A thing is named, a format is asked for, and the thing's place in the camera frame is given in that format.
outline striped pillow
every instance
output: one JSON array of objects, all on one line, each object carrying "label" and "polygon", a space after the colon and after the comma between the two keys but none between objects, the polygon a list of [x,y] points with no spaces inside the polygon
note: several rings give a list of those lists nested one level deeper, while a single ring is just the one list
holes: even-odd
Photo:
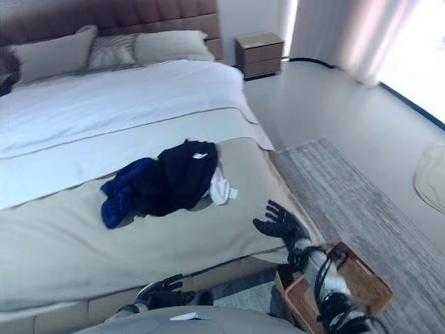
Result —
[{"label": "striped pillow", "polygon": [[136,34],[103,36],[94,40],[90,55],[90,70],[131,67],[137,64],[133,55]]}]

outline nightstand drawer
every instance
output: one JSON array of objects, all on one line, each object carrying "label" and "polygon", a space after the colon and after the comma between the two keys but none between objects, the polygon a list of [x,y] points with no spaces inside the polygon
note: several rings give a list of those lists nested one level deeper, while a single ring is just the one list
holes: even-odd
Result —
[{"label": "nightstand drawer", "polygon": [[244,77],[255,77],[257,75],[279,72],[281,70],[281,59],[268,59],[267,61],[255,61],[245,64]]},{"label": "nightstand drawer", "polygon": [[283,44],[273,44],[273,45],[266,45],[264,47],[259,47],[261,59],[262,61],[266,61],[268,59],[275,59],[275,58],[281,58],[282,53],[282,46]]},{"label": "nightstand drawer", "polygon": [[262,47],[253,47],[252,49],[246,49],[244,51],[244,63],[253,63],[254,61],[262,61],[261,59],[261,49]]},{"label": "nightstand drawer", "polygon": [[267,61],[268,59],[281,58],[282,43],[274,45],[264,45],[263,47],[253,47],[245,51],[245,63],[254,61]]}]

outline pillow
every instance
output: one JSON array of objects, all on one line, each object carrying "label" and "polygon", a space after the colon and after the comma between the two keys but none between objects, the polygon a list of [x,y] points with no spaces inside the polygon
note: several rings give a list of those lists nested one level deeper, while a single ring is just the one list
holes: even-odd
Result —
[{"label": "pillow", "polygon": [[133,56],[136,35],[98,37],[92,43],[90,70],[130,67],[137,64]]},{"label": "pillow", "polygon": [[196,61],[214,61],[215,57],[207,49],[202,31],[163,31],[161,33],[143,33],[136,37],[134,55],[141,65],[191,59]]},{"label": "pillow", "polygon": [[85,26],[74,35],[25,45],[13,45],[22,66],[21,84],[57,74],[82,71],[88,63],[96,26]]},{"label": "pillow", "polygon": [[0,48],[0,96],[11,93],[20,79],[20,62],[9,47]]}]

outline upholstered headboard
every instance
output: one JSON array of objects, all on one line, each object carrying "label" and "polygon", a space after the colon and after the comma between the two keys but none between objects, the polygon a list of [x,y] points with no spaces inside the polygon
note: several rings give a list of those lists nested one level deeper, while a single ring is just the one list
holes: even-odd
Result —
[{"label": "upholstered headboard", "polygon": [[0,45],[70,35],[86,24],[97,25],[100,35],[201,30],[215,58],[223,59],[216,0],[53,0],[25,13],[3,12]]}]

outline bed frame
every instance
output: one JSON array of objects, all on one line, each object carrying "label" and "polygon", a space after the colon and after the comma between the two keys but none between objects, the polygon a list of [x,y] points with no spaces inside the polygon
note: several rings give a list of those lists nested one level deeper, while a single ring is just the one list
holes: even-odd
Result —
[{"label": "bed frame", "polygon": [[99,35],[201,30],[223,60],[216,0],[9,0],[1,5],[0,46],[70,35],[87,24]]},{"label": "bed frame", "polygon": [[[223,61],[216,0],[8,0],[0,9],[1,46],[58,38],[87,24],[97,25],[100,35],[201,30],[216,60]],[[245,257],[191,275],[184,289],[207,289],[275,265]],[[0,333],[71,333],[100,323],[136,292],[0,314]]]}]

